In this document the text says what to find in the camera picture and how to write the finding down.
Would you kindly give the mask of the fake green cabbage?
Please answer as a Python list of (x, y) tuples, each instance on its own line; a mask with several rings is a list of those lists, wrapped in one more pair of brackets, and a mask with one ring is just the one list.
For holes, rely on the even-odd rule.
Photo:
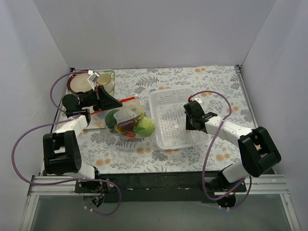
[(155, 131), (154, 121), (147, 116), (142, 117), (138, 120), (137, 125), (133, 128), (133, 133), (137, 134), (142, 138), (150, 137)]

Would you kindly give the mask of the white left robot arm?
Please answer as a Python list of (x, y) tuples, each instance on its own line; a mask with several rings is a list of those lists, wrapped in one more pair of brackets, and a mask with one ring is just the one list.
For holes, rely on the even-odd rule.
[(69, 119), (60, 129), (43, 136), (44, 167), (47, 174), (69, 176), (81, 181), (81, 186), (95, 193), (113, 188), (115, 183), (101, 180), (96, 167), (82, 161), (77, 137), (91, 122), (90, 110), (106, 111), (122, 107), (103, 86), (85, 93), (67, 94), (62, 99)]

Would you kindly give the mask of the white plastic mesh basket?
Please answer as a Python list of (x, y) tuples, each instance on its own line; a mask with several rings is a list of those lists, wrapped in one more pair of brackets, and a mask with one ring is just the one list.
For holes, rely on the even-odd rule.
[(197, 130), (186, 129), (184, 104), (195, 91), (189, 87), (170, 88), (149, 93), (151, 117), (156, 128), (157, 146), (163, 150), (182, 149), (203, 145), (211, 136)]

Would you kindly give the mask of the fake green pepper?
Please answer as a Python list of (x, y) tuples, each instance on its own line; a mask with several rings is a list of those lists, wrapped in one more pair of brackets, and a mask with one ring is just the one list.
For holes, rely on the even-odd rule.
[(107, 127), (113, 127), (114, 125), (117, 125), (117, 120), (114, 117), (114, 114), (119, 112), (118, 109), (110, 111), (104, 118), (105, 125)]

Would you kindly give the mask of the clear zip top bag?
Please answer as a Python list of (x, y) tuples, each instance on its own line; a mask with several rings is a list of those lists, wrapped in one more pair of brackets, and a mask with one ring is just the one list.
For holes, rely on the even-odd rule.
[(94, 123), (96, 128), (106, 128), (112, 134), (134, 139), (142, 138), (137, 134), (133, 133), (133, 128), (137, 125), (138, 120), (142, 117), (147, 116), (146, 112), (141, 104), (139, 95), (135, 95), (130, 98), (126, 98), (120, 101), (123, 106), (116, 108), (119, 112), (114, 114), (117, 120), (117, 125), (113, 127), (107, 127), (105, 125), (104, 118), (112, 110), (101, 111), (101, 112), (91, 112), (91, 122)]

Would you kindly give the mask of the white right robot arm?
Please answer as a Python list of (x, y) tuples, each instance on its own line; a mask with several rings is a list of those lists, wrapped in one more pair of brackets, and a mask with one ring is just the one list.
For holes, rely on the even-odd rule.
[(246, 128), (224, 122), (213, 112), (205, 113), (197, 101), (184, 105), (186, 129), (215, 135), (239, 148), (241, 160), (222, 169), (205, 182), (208, 189), (229, 191), (243, 178), (259, 177), (281, 162), (281, 155), (264, 127)]

